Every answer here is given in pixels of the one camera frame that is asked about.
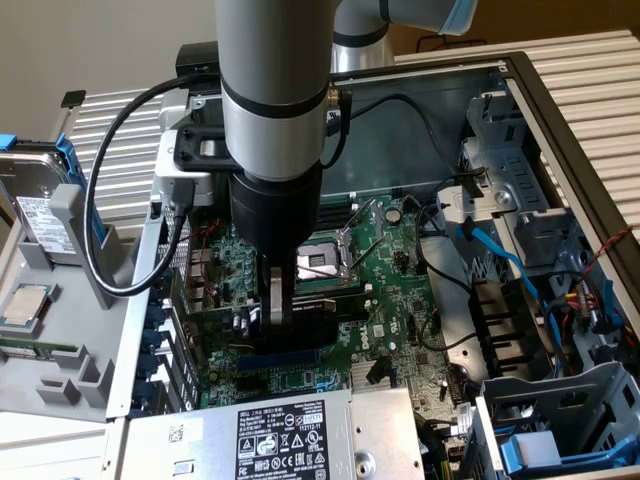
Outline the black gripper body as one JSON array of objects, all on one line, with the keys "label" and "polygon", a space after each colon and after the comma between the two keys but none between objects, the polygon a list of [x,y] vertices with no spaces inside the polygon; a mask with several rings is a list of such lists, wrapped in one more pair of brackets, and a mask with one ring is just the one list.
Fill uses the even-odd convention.
[{"label": "black gripper body", "polygon": [[243,173],[229,179],[231,216],[240,236],[272,265],[289,261],[313,232],[319,212],[322,167],[271,182]]}]

